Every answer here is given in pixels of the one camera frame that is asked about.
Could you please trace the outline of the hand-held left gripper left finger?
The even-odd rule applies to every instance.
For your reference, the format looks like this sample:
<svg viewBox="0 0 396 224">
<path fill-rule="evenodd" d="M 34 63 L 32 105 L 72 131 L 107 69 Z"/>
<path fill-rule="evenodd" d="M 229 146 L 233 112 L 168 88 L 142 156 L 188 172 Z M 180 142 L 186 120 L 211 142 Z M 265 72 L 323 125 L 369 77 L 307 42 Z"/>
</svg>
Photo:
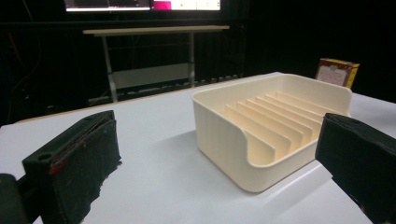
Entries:
<svg viewBox="0 0 396 224">
<path fill-rule="evenodd" d="M 80 224 L 120 165 L 114 112 L 90 115 L 23 161 L 22 201 L 30 221 Z"/>
</svg>

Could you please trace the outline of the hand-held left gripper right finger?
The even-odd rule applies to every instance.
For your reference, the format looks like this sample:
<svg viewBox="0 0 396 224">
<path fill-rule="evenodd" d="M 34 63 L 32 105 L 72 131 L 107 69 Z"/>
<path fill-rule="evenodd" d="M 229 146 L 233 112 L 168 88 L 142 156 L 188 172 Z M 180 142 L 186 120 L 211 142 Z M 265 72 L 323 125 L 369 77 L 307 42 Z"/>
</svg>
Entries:
<svg viewBox="0 0 396 224">
<path fill-rule="evenodd" d="M 396 224 L 396 139 L 359 121 L 324 116 L 316 160 L 374 224 Z"/>
</svg>

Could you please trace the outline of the cream plastic divider rack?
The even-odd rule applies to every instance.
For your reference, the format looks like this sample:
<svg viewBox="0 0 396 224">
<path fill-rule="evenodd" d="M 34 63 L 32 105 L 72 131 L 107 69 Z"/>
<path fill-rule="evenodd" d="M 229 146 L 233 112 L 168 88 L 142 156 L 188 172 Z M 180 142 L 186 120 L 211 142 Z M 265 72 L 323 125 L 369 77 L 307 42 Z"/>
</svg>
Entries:
<svg viewBox="0 0 396 224">
<path fill-rule="evenodd" d="M 296 75 L 198 91 L 199 149 L 241 189 L 261 192 L 315 158 L 323 117 L 347 116 L 350 89 Z"/>
</svg>

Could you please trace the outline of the brown and yellow box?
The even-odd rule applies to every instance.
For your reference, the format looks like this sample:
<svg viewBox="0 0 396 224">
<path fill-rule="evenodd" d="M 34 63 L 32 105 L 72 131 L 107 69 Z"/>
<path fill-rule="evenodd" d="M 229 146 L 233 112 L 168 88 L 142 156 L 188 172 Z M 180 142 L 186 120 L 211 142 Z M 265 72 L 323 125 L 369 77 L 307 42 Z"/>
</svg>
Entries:
<svg viewBox="0 0 396 224">
<path fill-rule="evenodd" d="M 351 89 L 359 67 L 358 63 L 321 58 L 318 63 L 316 80 Z"/>
</svg>

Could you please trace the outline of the white metal-legged table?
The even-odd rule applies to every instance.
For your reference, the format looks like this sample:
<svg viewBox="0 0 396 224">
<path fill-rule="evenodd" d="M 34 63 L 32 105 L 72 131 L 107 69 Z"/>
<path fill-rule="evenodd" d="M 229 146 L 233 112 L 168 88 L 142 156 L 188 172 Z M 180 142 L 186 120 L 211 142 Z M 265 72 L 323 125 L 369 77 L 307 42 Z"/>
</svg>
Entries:
<svg viewBox="0 0 396 224">
<path fill-rule="evenodd" d="M 111 100 L 122 90 L 185 80 L 195 85 L 195 36 L 228 25 L 184 25 L 85 30 L 101 39 Z"/>
</svg>

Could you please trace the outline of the monitor screen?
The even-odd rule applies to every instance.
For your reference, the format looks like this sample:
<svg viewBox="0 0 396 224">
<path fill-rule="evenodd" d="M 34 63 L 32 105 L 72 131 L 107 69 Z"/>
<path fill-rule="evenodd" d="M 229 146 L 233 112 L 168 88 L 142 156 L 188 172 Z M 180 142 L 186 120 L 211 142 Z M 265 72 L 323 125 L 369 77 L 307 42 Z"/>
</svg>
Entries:
<svg viewBox="0 0 396 224">
<path fill-rule="evenodd" d="M 218 11 L 221 0 L 64 0 L 67 12 L 145 10 Z"/>
</svg>

